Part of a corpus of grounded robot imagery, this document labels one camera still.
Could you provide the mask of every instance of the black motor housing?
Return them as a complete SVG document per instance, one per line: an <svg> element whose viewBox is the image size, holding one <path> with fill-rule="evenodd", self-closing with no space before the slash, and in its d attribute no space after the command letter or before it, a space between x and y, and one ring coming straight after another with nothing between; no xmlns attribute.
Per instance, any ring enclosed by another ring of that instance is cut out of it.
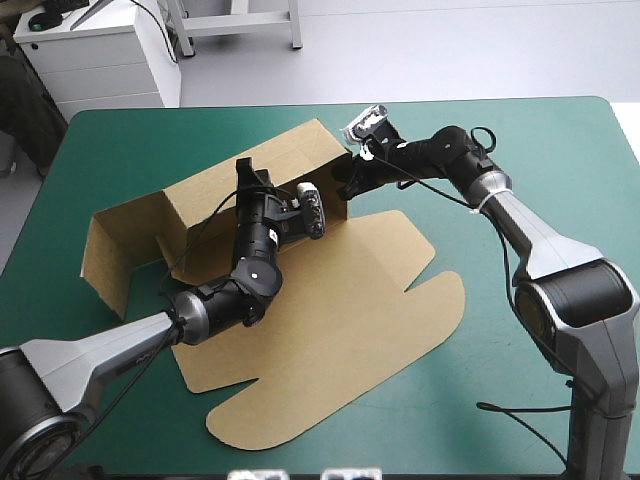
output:
<svg viewBox="0 0 640 480"><path fill-rule="evenodd" d="M81 421L65 415L21 350L0 354L0 480L37 478L77 440Z"/></svg>

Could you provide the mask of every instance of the metal frame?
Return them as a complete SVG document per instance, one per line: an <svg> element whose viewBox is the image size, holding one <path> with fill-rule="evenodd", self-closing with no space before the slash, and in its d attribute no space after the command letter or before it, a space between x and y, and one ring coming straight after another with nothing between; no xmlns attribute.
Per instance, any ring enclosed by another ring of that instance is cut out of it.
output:
<svg viewBox="0 0 640 480"><path fill-rule="evenodd" d="M171 21L185 57L195 55L192 37L251 33L274 27L291 29L291 46L302 48L298 0L289 0L289 10L249 13L249 0L231 0L229 15L214 15L189 18L182 0L167 0Z"/></svg>

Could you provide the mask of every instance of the robotic arm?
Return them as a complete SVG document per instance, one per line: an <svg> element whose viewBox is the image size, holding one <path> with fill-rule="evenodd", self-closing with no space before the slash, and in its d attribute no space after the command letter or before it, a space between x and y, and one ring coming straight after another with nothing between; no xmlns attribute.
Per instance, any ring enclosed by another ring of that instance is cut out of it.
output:
<svg viewBox="0 0 640 480"><path fill-rule="evenodd" d="M344 200L398 182L446 178L487 215L513 247L515 312L558 373L571 375L567 480L620 480L638 389L634 320L640 309L622 270L592 246L557 233L511 191L511 179L463 129L449 126L428 140L406 142L376 105L344 133L360 145L334 176Z"/></svg>
<svg viewBox="0 0 640 480"><path fill-rule="evenodd" d="M228 276L178 293L174 309L88 338L0 350L1 480L46 473L95 421L105 385L158 349L197 345L236 323L262 319L282 286L278 247L320 238L324 211L311 183L300 183L290 204L250 158L238 160L236 170L238 226Z"/></svg>

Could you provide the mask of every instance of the cardboard flap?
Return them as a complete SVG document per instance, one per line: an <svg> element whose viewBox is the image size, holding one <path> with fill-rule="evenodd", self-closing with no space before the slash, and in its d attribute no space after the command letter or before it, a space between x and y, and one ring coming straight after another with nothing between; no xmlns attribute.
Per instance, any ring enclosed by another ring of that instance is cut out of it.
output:
<svg viewBox="0 0 640 480"><path fill-rule="evenodd" d="M251 157L253 168L269 169L274 185L284 185L344 155L346 149L319 120L313 119L164 189L186 225L202 222L236 189L235 160ZM235 205L231 199L227 208Z"/></svg>
<svg viewBox="0 0 640 480"><path fill-rule="evenodd" d="M210 432L248 450L279 445L443 342L463 315L460 277L405 293L434 254L396 211L282 253L285 284L261 323L174 347L193 392L259 379L209 414Z"/></svg>

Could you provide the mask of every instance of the cabinet drawer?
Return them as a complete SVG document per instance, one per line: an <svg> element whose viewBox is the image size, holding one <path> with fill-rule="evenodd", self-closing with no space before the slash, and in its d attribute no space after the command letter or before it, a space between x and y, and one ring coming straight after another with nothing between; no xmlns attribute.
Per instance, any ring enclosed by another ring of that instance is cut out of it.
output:
<svg viewBox="0 0 640 480"><path fill-rule="evenodd" d="M101 110L105 108L162 108L164 106L158 92L92 98L73 102L59 102L56 105L58 105L62 116L67 122L71 121L76 113L84 110Z"/></svg>
<svg viewBox="0 0 640 480"><path fill-rule="evenodd" d="M44 73L40 78L56 102L158 90L146 63Z"/></svg>
<svg viewBox="0 0 640 480"><path fill-rule="evenodd" d="M22 47L40 75L145 62L135 32L29 42Z"/></svg>

